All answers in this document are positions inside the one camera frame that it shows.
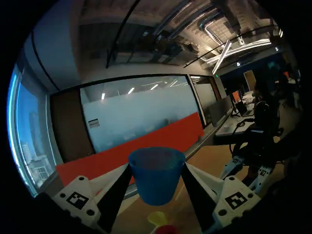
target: frosted glass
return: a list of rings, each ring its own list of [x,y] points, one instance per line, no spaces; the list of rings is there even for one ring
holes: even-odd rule
[[[96,152],[144,136],[198,112],[192,90],[184,84],[113,96],[85,103],[82,107]],[[98,119],[99,126],[90,128],[88,121],[94,119]]]

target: wooden door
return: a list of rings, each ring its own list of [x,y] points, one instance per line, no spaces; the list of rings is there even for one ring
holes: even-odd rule
[[[252,70],[244,72],[244,77],[246,79],[249,91],[254,91],[255,84],[256,84],[256,78]]]
[[[79,90],[52,95],[50,108],[53,131],[63,161],[69,162],[94,154]]]

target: wooden table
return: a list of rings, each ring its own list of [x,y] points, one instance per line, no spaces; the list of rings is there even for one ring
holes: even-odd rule
[[[231,154],[227,145],[215,145],[202,147],[188,160],[188,163],[218,177],[224,165],[230,159]],[[267,188],[271,184],[283,177],[283,168],[284,166],[281,164],[276,166],[267,186],[265,186],[259,194],[260,196],[265,194]],[[242,180],[246,176],[247,170],[248,168],[244,167],[236,174],[236,177]],[[113,225],[112,234],[154,233],[156,227],[147,220],[147,217],[155,211],[164,212],[168,224],[175,226],[179,234],[201,233],[191,200],[189,199],[183,180],[180,178],[172,200],[166,205],[147,205],[138,194],[124,200],[119,210],[119,215]]]

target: laptop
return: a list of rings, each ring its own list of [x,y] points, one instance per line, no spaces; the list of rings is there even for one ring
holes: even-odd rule
[[[241,114],[242,117],[254,115],[254,110],[247,110],[247,107],[242,101],[236,104],[236,108],[238,109],[238,112]]]

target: blue cup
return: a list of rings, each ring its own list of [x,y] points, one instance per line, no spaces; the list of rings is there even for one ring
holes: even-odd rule
[[[150,147],[132,152],[129,164],[141,199],[152,206],[170,202],[184,162],[184,154],[171,148]]]

